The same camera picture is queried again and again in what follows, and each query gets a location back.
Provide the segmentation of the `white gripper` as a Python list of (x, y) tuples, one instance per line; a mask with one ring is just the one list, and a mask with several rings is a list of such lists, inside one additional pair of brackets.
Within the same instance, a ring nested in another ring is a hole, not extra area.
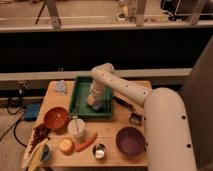
[(97, 82), (93, 82), (89, 89), (89, 95), (87, 97), (87, 104), (93, 106), (97, 101), (101, 99), (105, 91), (105, 86)]

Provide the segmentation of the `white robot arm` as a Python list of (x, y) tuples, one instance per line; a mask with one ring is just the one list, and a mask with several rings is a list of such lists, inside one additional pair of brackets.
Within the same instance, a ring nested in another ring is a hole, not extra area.
[(110, 63), (94, 67), (90, 76), (95, 99), (108, 86), (144, 108), (149, 171), (197, 171), (187, 112), (178, 93), (117, 77)]

